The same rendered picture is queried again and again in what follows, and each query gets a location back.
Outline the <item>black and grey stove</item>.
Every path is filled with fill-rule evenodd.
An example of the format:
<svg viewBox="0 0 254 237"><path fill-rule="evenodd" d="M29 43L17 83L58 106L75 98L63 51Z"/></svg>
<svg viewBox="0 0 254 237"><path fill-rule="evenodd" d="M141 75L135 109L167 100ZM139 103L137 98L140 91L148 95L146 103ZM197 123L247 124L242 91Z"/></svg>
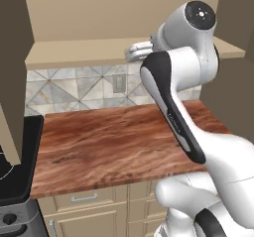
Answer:
<svg viewBox="0 0 254 237"><path fill-rule="evenodd" d="M31 186L40 146L44 117L24 118L22 161L12 166L0 146L0 237L49 237L38 201L31 198ZM7 225L3 217L17 215Z"/></svg>

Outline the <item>black stove knob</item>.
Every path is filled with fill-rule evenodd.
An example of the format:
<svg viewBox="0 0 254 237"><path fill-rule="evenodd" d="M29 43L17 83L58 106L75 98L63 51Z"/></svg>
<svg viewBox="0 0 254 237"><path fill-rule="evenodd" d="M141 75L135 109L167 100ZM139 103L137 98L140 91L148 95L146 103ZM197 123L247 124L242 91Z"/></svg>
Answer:
<svg viewBox="0 0 254 237"><path fill-rule="evenodd" d="M7 225L13 224L17 220L17 215L14 213L7 213L3 217L3 222Z"/></svg>

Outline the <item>tan narrow cupboard door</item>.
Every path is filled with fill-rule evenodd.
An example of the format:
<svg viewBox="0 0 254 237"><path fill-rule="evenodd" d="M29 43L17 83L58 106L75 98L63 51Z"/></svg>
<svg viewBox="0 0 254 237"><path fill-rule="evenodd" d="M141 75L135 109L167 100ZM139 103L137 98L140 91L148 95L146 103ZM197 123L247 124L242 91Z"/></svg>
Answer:
<svg viewBox="0 0 254 237"><path fill-rule="evenodd" d="M167 209L155 198L129 202L128 237L153 237L156 229L164 222Z"/></svg>

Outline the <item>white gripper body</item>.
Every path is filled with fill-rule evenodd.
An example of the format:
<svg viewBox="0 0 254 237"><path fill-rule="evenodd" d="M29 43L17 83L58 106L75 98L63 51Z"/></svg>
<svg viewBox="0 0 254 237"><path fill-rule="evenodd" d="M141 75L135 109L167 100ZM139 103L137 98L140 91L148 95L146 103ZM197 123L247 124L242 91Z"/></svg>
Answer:
<svg viewBox="0 0 254 237"><path fill-rule="evenodd" d="M131 45L125 51L127 62L141 61L153 51L153 44L150 41L141 42Z"/></svg>

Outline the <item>tan narrow drawer front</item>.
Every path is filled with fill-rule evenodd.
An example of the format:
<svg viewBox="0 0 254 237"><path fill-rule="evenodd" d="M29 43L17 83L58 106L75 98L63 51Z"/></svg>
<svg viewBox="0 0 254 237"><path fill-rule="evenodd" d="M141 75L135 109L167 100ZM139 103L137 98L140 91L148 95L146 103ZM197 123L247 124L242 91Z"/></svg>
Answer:
<svg viewBox="0 0 254 237"><path fill-rule="evenodd" d="M156 183L156 180L147 180L129 184L129 199L135 200L153 197Z"/></svg>

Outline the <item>brown cabinet door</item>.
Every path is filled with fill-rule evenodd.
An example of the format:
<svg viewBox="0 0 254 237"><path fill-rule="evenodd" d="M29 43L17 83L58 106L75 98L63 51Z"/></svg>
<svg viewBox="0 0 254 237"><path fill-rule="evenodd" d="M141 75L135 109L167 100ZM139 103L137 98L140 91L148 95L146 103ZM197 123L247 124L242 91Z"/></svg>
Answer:
<svg viewBox="0 0 254 237"><path fill-rule="evenodd" d="M22 162L25 59L33 44L26 0L0 0L0 147L11 165Z"/></svg>
<svg viewBox="0 0 254 237"><path fill-rule="evenodd" d="M254 0L219 0L217 19L215 35L245 56L222 59L200 100L231 133L254 144Z"/></svg>

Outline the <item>tan open wall cabinet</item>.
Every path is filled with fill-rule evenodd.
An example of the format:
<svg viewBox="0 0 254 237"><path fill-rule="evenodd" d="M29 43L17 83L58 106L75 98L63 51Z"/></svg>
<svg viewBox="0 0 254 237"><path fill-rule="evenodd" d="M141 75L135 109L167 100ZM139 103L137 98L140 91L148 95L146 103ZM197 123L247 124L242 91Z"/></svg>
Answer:
<svg viewBox="0 0 254 237"><path fill-rule="evenodd" d="M34 44L27 69L114 65L191 0L26 0ZM219 0L202 0L212 8Z"/></svg>

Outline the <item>grey wall outlet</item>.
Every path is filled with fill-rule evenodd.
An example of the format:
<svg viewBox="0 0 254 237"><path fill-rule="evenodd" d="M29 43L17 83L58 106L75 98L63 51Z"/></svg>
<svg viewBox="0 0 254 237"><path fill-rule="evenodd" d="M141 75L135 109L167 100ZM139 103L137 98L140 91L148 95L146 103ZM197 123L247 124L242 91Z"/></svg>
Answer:
<svg viewBox="0 0 254 237"><path fill-rule="evenodd" d="M126 91L126 74L113 75L113 92L124 93Z"/></svg>

